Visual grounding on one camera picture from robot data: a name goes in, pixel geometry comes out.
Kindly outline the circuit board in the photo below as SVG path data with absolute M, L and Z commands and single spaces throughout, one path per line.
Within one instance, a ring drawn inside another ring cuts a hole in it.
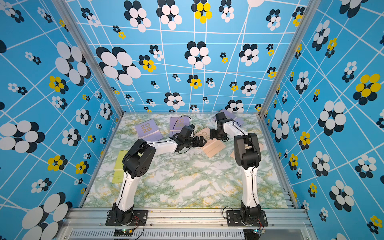
M 115 229 L 114 237 L 118 238 L 130 238 L 133 236 L 133 229 Z
M 265 229 L 244 229 L 245 240 L 259 240 L 265 233 Z

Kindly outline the purple calendar middle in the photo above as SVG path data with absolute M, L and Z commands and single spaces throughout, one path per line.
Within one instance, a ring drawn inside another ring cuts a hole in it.
M 191 119 L 187 116 L 182 117 L 171 117 L 170 118 L 170 132 L 169 137 L 180 133 L 184 126 L 188 126 L 191 123 Z

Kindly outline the aluminium corner post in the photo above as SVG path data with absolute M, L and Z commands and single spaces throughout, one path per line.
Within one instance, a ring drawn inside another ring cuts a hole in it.
M 316 10 L 318 9 L 319 5 L 321 3 L 321 0 L 312 0 L 309 1 L 309 4 L 306 7 L 305 16 L 304 19 L 301 21 L 300 25 L 298 26 L 291 43 L 289 44 L 289 47 L 284 55 L 284 58 L 281 62 L 281 65 L 278 69 L 277 76 L 275 77 L 274 81 L 271 84 L 271 87 L 266 95 L 266 98 L 262 105 L 262 110 L 260 112 L 260 118 L 264 117 L 264 114 L 267 112 L 268 107 L 270 106 L 277 87 L 281 83 L 281 81 L 284 78 L 285 73 L 287 72 L 287 69 L 289 65 L 292 62 L 294 52 L 296 51 L 297 47 L 301 43 L 304 35 L 306 34 L 313 17 L 316 13 Z
M 124 115 L 124 111 L 119 104 L 117 98 L 111 91 L 111 86 L 109 85 L 106 77 L 104 76 L 100 66 L 93 56 L 93 52 L 91 51 L 89 45 L 86 42 L 84 34 L 81 32 L 80 28 L 76 24 L 73 14 L 70 13 L 70 8 L 66 4 L 65 1 L 53 1 L 55 8 L 57 9 L 60 16 L 63 18 L 66 25 L 68 25 L 70 29 L 70 33 L 74 38 L 76 44 L 82 51 L 86 61 L 89 63 L 91 71 L 94 73 L 96 79 L 98 80 L 100 86 L 104 90 L 106 96 L 109 98 L 112 106 L 115 108 L 117 114 L 121 118 Z

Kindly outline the pink calendar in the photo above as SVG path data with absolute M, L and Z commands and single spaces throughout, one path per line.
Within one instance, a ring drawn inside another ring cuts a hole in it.
M 210 129 L 204 128 L 196 133 L 196 136 L 204 137 L 207 140 L 207 143 L 201 147 L 203 152 L 209 157 L 212 158 L 214 155 L 219 153 L 221 150 L 226 148 L 226 145 L 217 139 L 210 139 Z
M 262 151 L 265 148 L 265 145 L 262 143 L 259 143 L 260 151 Z M 230 156 L 235 159 L 235 151 L 233 151 Z

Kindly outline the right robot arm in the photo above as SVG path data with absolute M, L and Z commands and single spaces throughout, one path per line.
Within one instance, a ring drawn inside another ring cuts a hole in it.
M 215 116 L 217 127 L 210 130 L 210 138 L 226 141 L 234 140 L 234 156 L 242 173 L 243 194 L 241 199 L 242 222 L 251 226 L 261 217 L 261 205 L 258 197 L 257 173 L 262 160 L 258 136 L 246 132 L 225 113 Z

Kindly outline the right circuit board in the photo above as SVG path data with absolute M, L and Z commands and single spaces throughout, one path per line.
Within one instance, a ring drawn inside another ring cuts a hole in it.
M 265 229 L 244 229 L 245 240 L 259 240 L 265 233 Z

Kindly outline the left aluminium corner post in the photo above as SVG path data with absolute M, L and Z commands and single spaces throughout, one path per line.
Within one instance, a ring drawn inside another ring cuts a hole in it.
M 57 9 L 60 16 L 63 18 L 66 25 L 68 25 L 70 29 L 70 33 L 74 38 L 76 44 L 82 51 L 86 61 L 89 63 L 91 71 L 94 73 L 96 79 L 98 80 L 100 86 L 104 90 L 106 96 L 109 98 L 112 106 L 115 108 L 117 114 L 121 118 L 124 115 L 124 111 L 119 104 L 117 98 L 111 91 L 111 86 L 109 85 L 106 77 L 104 76 L 100 66 L 93 56 L 93 52 L 91 51 L 89 45 L 86 42 L 84 34 L 81 32 L 80 28 L 76 24 L 73 14 L 70 13 L 70 8 L 66 4 L 65 1 L 53 1 L 55 8 Z

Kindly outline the right aluminium corner post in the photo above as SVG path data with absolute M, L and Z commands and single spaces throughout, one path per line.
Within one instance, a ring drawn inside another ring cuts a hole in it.
M 309 1 L 309 4 L 306 7 L 305 16 L 304 19 L 301 21 L 300 25 L 298 26 L 291 43 L 289 44 L 289 47 L 284 55 L 284 58 L 281 62 L 281 65 L 278 69 L 277 76 L 275 77 L 274 81 L 271 84 L 271 87 L 266 95 L 266 98 L 262 105 L 262 110 L 260 112 L 260 118 L 264 117 L 264 114 L 267 112 L 268 107 L 270 106 L 277 87 L 281 83 L 281 81 L 284 78 L 285 73 L 287 72 L 287 69 L 289 65 L 292 62 L 294 52 L 296 51 L 297 47 L 301 43 L 304 35 L 306 34 L 313 17 L 316 13 L 316 10 L 318 9 L 319 5 L 321 3 L 321 0 L 312 0 Z

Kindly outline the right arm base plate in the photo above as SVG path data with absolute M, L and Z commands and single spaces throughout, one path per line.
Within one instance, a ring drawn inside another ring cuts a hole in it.
M 226 210 L 227 225 L 229 227 L 268 227 L 269 222 L 265 211 L 261 211 L 259 216 L 247 216 L 240 210 Z

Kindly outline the green calendar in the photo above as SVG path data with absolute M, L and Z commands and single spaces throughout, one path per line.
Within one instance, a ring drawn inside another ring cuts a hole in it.
M 128 150 L 121 150 L 118 154 L 115 167 L 114 167 L 114 175 L 112 179 L 113 184 L 122 183 L 124 179 L 124 170 L 123 170 L 123 158 L 128 153 Z

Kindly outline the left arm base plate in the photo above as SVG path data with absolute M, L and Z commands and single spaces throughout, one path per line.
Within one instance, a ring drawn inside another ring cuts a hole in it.
M 106 226 L 122 227 L 122 226 L 145 226 L 149 211 L 133 210 L 121 214 L 119 210 L 109 210 L 107 212 Z

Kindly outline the purple calendar far left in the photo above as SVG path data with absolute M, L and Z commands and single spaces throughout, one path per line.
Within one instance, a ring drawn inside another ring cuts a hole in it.
M 139 139 L 143 139 L 147 142 L 156 142 L 163 139 L 163 135 L 160 132 L 159 127 L 155 123 L 154 119 L 150 119 L 138 125 L 135 125 L 135 130 Z

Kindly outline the aluminium front rail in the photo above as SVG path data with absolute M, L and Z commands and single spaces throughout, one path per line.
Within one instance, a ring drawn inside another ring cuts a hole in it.
M 220 209 L 148 209 L 145 226 L 106 226 L 107 209 L 71 210 L 59 240 L 244 240 L 244 229 L 265 229 L 260 240 L 315 240 L 303 209 L 267 209 L 268 227 L 229 227 Z M 130 238 L 114 237 L 115 229 L 133 229 Z

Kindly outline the left circuit board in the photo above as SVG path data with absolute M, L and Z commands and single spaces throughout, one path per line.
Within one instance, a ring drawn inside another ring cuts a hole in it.
M 118 238 L 130 238 L 133 236 L 133 229 L 115 229 L 114 237 Z

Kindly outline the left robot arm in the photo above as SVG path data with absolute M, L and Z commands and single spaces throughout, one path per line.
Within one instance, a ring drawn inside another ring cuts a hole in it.
M 122 188 L 112 209 L 107 213 L 107 226 L 127 226 L 134 219 L 134 197 L 141 177 L 147 173 L 155 156 L 180 153 L 183 149 L 203 147 L 207 140 L 196 136 L 194 125 L 184 126 L 180 133 L 158 142 L 138 139 L 123 157 Z

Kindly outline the purple calendar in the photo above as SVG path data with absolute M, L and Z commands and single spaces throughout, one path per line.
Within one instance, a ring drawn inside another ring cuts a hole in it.
M 234 121 L 236 122 L 240 127 L 245 123 L 242 119 L 240 119 L 239 117 L 237 117 L 236 115 L 234 115 L 232 112 L 229 112 L 225 109 L 222 109 L 219 113 L 217 113 L 213 119 L 217 122 L 217 127 L 218 128 L 222 128 L 224 126 L 224 123 L 228 122 L 228 121 Z
M 187 116 L 182 117 L 171 117 L 170 118 L 170 132 L 169 137 L 180 133 L 184 126 L 188 126 L 191 123 L 191 119 Z
M 143 139 L 147 142 L 156 142 L 163 139 L 163 135 L 160 132 L 159 127 L 155 123 L 154 119 L 150 119 L 138 125 L 135 125 L 135 130 L 139 139 Z

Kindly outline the purple calendar far right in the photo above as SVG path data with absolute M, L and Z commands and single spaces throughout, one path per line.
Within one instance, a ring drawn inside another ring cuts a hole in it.
M 237 117 L 236 115 L 234 115 L 232 112 L 229 112 L 225 109 L 222 109 L 219 113 L 217 113 L 213 119 L 217 122 L 217 127 L 218 128 L 222 128 L 224 126 L 224 123 L 228 122 L 228 121 L 234 121 L 236 122 L 240 127 L 245 123 L 242 119 L 240 119 L 239 117 Z

